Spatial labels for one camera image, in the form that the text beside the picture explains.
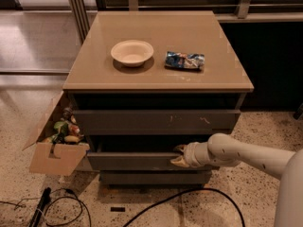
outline box flap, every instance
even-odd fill
[[[88,146],[37,143],[29,172],[70,176],[88,149]]]
[[[23,146],[22,150],[25,150],[26,148],[29,148],[33,144],[35,144],[38,141],[39,136],[41,135],[42,131],[45,128],[46,123],[48,122],[50,116],[52,115],[52,112],[60,102],[64,92],[61,92],[58,96],[51,99],[50,104],[45,110],[45,113],[42,115],[41,119],[39,120],[37,126],[32,130],[30,133],[27,142]]]

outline wooden tabletop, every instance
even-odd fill
[[[126,40],[152,45],[143,66],[126,68],[111,49]],[[165,68],[167,51],[201,53],[201,72]],[[211,11],[101,11],[80,49],[64,90],[252,92],[232,46]]]

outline table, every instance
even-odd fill
[[[125,40],[154,54],[127,68],[110,55]],[[167,51],[205,54],[201,72],[164,67]],[[107,184],[200,184],[211,167],[184,169],[173,147],[231,132],[254,87],[211,11],[99,12],[63,86]]]

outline drawer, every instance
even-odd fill
[[[103,184],[205,184],[211,171],[149,172],[149,171],[101,171]]]
[[[74,111],[84,135],[212,134],[232,130],[239,110]]]
[[[170,159],[178,157],[177,152],[89,152],[88,160],[94,170],[179,170],[190,171],[211,169],[211,166],[183,168],[175,166]]]

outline speckled floor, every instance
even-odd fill
[[[32,68],[53,68],[51,61],[56,61],[56,66],[70,68],[80,47],[72,22],[69,13],[0,11],[0,66],[31,64]],[[40,29],[38,38],[35,37],[36,28]],[[17,49],[27,51],[23,54]],[[29,173],[35,148],[21,149],[50,99],[61,91],[64,81],[64,76],[0,75],[0,201],[16,203],[23,198],[38,198],[24,200],[26,208],[17,210],[13,205],[0,203],[0,226],[27,226],[47,187],[52,191],[73,189],[87,205],[94,227],[123,226],[143,208],[181,191],[175,188],[108,189],[98,180],[96,172],[77,171],[70,177]],[[303,148],[303,120],[294,120],[291,112],[242,113],[232,136],[246,143],[298,151]],[[207,186],[222,190],[237,203],[246,226],[273,226],[278,180],[240,164],[214,170]],[[58,191],[51,198],[62,195],[63,192]],[[123,207],[125,212],[113,212],[112,207]],[[79,210],[76,202],[63,200],[50,210],[46,220],[51,224],[66,222]],[[89,226],[88,216],[83,212],[68,226]],[[227,227],[241,226],[241,220],[234,206],[223,196],[194,192],[152,208],[130,226]]]

